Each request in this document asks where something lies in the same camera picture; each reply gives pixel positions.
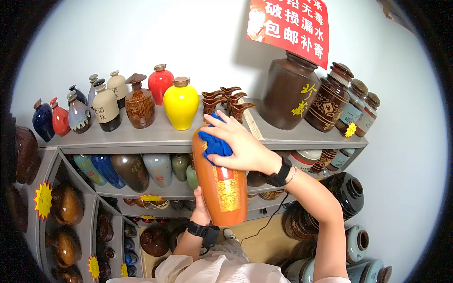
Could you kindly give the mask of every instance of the red ceramic bottle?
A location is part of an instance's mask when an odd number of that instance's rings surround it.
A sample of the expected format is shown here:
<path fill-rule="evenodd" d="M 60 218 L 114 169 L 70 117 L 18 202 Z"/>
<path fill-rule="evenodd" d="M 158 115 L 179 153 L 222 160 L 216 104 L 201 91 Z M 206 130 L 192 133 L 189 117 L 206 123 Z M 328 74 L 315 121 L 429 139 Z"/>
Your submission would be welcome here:
<path fill-rule="evenodd" d="M 172 86 L 173 74 L 165 68 L 167 64 L 160 64 L 154 67 L 155 72 L 149 75 L 148 89 L 153 94 L 156 105 L 164 105 L 164 94 L 167 88 Z"/>
<path fill-rule="evenodd" d="M 60 137 L 64 137 L 71 130 L 69 128 L 69 120 L 68 120 L 69 114 L 65 109 L 58 106 L 56 97 L 50 101 L 50 106 L 53 109 L 53 115 L 52 115 L 53 130 Z"/>

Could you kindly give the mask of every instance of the brown ceramic jar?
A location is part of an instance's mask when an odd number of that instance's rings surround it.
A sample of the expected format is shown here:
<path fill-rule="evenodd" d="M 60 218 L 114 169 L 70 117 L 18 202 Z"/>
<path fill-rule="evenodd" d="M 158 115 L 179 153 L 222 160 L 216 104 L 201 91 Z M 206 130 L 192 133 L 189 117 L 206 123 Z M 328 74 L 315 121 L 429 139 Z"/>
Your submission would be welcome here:
<path fill-rule="evenodd" d="M 134 128 L 144 129 L 154 122 L 154 98 L 150 91 L 141 87 L 145 75 L 133 74 L 126 80 L 132 91 L 126 95 L 126 114 Z"/>
<path fill-rule="evenodd" d="M 349 103 L 347 87 L 354 77 L 343 64 L 334 62 L 330 68 L 332 71 L 327 77 L 321 78 L 323 84 L 305 116 L 310 125 L 324 133 L 332 130 Z"/>
<path fill-rule="evenodd" d="M 318 66 L 286 51 L 286 59 L 270 64 L 259 113 L 264 121 L 282 130 L 294 129 L 307 114 L 321 87 L 314 73 Z"/>

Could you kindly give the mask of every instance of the blue ceramic bottle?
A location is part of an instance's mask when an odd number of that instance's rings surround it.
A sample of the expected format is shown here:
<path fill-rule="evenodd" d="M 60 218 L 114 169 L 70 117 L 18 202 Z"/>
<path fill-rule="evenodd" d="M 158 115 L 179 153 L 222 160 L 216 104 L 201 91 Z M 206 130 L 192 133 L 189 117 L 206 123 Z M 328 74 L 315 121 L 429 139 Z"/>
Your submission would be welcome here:
<path fill-rule="evenodd" d="M 47 103 L 41 104 L 41 98 L 34 104 L 33 128 L 39 136 L 48 143 L 55 131 L 52 126 L 52 108 Z"/>
<path fill-rule="evenodd" d="M 107 181 L 101 176 L 101 174 L 96 170 L 90 160 L 90 156 L 87 154 L 74 154 L 74 162 L 77 164 L 77 167 L 93 182 L 99 186 L 104 186 Z"/>
<path fill-rule="evenodd" d="M 107 154 L 92 154 L 91 162 L 98 172 L 115 188 L 121 189 L 126 184 L 118 173 L 113 169 L 110 155 Z"/>

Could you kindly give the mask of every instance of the orange ceramic bottle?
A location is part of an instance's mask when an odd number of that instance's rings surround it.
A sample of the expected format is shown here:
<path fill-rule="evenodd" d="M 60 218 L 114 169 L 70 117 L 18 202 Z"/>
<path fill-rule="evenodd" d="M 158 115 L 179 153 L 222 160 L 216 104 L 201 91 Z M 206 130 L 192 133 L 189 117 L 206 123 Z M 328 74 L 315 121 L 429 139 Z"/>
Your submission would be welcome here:
<path fill-rule="evenodd" d="M 220 227 L 239 224 L 247 218 L 246 172 L 213 166 L 203 156 L 207 145 L 198 131 L 192 137 L 193 160 L 212 223 Z"/>

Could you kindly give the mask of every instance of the jar lid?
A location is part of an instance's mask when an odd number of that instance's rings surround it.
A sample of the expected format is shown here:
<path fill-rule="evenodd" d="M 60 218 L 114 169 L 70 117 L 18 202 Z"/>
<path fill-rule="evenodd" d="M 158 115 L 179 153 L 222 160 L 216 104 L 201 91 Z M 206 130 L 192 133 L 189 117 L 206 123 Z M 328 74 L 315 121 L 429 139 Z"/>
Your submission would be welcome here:
<path fill-rule="evenodd" d="M 190 83 L 190 78 L 187 77 L 177 77 L 173 80 L 173 85 L 175 87 L 185 87 Z"/>
<path fill-rule="evenodd" d="M 131 85 L 133 83 L 138 83 L 138 82 L 141 82 L 142 80 L 146 79 L 146 75 L 142 75 L 142 74 L 133 74 L 132 76 L 130 76 L 127 80 L 126 80 L 126 84 L 128 85 Z"/>
<path fill-rule="evenodd" d="M 156 72 L 161 72 L 161 71 L 165 71 L 166 67 L 167 67 L 167 64 L 159 64 L 154 67 L 154 70 Z"/>

